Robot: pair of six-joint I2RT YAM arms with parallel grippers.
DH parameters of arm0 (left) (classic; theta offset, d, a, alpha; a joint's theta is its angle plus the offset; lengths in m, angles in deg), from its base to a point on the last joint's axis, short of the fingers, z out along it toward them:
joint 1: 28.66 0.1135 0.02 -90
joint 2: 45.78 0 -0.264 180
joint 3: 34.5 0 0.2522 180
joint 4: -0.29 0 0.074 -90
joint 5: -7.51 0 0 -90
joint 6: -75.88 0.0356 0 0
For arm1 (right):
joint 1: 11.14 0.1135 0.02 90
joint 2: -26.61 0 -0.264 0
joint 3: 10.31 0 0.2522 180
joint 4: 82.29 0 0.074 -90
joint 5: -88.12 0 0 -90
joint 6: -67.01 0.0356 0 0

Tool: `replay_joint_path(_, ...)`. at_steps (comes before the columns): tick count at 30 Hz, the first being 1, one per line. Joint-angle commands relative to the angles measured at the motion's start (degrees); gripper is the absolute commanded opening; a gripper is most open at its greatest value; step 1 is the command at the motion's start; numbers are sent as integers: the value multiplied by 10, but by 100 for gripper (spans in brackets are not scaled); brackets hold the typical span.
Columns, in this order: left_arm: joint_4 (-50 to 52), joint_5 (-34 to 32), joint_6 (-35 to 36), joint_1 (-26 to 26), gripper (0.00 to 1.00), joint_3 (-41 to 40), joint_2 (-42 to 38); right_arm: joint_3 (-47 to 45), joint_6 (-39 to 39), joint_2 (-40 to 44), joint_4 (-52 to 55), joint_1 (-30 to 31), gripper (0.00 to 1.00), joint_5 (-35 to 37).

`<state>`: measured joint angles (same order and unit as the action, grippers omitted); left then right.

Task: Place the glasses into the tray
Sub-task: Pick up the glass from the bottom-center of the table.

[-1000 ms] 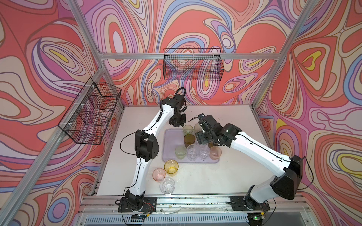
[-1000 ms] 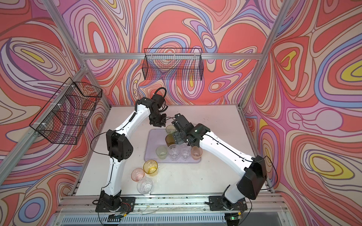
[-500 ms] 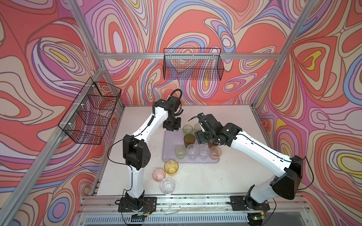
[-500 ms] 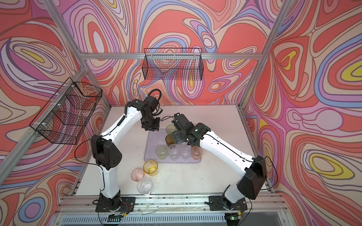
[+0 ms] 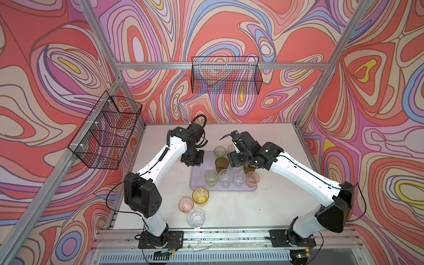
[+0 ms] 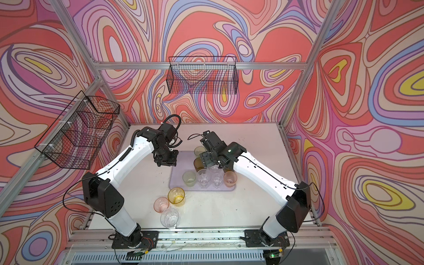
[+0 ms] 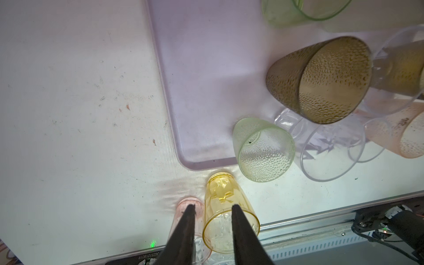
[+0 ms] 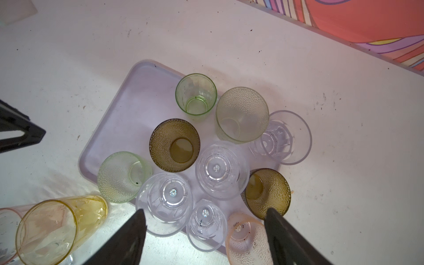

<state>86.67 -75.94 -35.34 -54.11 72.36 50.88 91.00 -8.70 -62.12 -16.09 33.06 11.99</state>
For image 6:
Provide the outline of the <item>olive dark glass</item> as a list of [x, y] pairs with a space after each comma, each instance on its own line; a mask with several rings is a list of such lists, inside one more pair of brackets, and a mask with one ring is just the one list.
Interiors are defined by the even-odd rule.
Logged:
[[199, 172], [200, 170], [205, 169], [203, 162], [201, 158], [197, 157], [193, 162], [194, 168], [196, 172]]

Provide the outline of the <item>bright green glass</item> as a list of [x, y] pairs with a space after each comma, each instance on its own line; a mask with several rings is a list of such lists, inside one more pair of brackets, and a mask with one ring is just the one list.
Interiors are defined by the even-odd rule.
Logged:
[[194, 149], [194, 154], [196, 157], [200, 157], [200, 154], [203, 152], [206, 152], [206, 149], [203, 146], [198, 146]]

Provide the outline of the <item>small clear glass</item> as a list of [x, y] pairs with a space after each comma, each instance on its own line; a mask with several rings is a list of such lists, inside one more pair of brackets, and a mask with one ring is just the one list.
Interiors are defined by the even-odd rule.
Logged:
[[224, 175], [221, 173], [214, 173], [212, 175], [212, 182], [214, 188], [220, 188], [224, 182]]

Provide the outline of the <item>pale green small glass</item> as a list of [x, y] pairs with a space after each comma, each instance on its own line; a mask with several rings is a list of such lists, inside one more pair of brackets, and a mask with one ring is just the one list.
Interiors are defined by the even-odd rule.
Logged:
[[182, 180], [187, 187], [193, 187], [197, 182], [197, 174], [195, 171], [186, 171], [182, 176]]

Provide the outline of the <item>pink glass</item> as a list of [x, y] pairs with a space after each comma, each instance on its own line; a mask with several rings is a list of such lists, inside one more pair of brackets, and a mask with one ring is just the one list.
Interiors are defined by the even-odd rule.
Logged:
[[227, 171], [224, 173], [224, 184], [226, 187], [231, 188], [236, 185], [237, 174], [233, 171]]
[[167, 197], [159, 197], [153, 204], [153, 209], [157, 213], [163, 213], [170, 207], [170, 202]]

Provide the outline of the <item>yellow glass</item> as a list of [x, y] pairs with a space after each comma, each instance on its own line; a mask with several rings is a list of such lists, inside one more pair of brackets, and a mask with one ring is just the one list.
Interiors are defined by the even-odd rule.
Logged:
[[168, 193], [168, 200], [173, 206], [182, 206], [185, 203], [185, 191], [180, 187], [172, 188]]

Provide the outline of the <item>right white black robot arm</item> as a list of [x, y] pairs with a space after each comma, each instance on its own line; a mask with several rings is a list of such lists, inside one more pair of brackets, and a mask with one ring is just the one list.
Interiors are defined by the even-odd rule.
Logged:
[[266, 191], [280, 206], [260, 228], [260, 233], [275, 239], [284, 232], [297, 233], [311, 210], [311, 189], [305, 182], [295, 183], [275, 173], [248, 152], [243, 146], [232, 142], [222, 149], [207, 148], [200, 158], [206, 167], [229, 164], [233, 170], [253, 181]]

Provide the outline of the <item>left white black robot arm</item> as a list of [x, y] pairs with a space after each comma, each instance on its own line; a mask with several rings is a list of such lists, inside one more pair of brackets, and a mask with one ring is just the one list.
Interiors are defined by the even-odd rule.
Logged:
[[115, 231], [130, 239], [138, 237], [138, 223], [124, 207], [124, 197], [118, 191], [125, 177], [143, 159], [152, 155], [157, 166], [175, 166], [182, 141], [178, 139], [178, 126], [162, 123], [158, 129], [144, 127], [131, 136], [129, 146], [96, 173], [82, 178], [83, 199], [93, 210], [101, 213]]

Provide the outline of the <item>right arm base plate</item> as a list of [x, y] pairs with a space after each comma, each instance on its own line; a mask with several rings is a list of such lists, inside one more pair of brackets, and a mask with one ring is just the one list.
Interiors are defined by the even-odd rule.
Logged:
[[276, 238], [269, 237], [260, 229], [248, 229], [244, 236], [240, 237], [247, 247], [280, 247], [285, 249], [290, 246], [289, 237], [286, 232], [279, 234]]

